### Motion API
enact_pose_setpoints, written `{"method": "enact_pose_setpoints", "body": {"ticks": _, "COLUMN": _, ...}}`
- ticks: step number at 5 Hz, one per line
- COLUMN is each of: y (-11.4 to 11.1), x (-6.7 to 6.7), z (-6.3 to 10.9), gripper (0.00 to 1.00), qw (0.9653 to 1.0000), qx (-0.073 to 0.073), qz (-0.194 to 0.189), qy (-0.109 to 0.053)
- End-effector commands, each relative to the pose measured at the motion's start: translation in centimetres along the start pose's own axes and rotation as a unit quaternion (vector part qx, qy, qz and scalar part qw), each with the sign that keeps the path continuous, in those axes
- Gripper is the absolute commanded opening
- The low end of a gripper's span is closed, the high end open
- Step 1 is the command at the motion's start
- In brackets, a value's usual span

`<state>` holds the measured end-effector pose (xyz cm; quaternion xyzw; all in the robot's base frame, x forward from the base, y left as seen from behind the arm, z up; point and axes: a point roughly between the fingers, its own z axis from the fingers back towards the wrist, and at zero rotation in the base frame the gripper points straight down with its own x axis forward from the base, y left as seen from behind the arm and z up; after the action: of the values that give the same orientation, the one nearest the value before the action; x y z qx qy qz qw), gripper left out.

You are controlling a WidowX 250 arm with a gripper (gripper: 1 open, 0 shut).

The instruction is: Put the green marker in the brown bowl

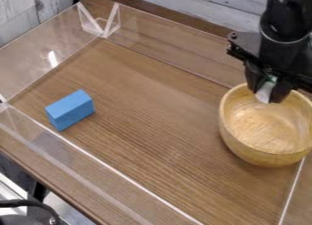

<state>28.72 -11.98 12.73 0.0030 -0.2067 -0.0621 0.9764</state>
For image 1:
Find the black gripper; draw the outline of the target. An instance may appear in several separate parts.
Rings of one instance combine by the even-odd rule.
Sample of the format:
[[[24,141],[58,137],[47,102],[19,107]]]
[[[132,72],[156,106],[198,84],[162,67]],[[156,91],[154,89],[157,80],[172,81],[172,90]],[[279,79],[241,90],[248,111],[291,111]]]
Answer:
[[[312,30],[294,40],[272,37],[264,29],[259,32],[233,31],[227,40],[227,54],[243,62],[253,94],[271,76],[271,103],[282,103],[292,89],[312,93]]]

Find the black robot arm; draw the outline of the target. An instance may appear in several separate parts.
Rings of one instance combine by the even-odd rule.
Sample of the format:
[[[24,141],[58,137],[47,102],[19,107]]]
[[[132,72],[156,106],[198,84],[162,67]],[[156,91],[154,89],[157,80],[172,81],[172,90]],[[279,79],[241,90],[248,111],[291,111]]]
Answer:
[[[259,30],[231,33],[228,42],[261,102],[279,103],[298,89],[312,94],[312,0],[267,0]]]

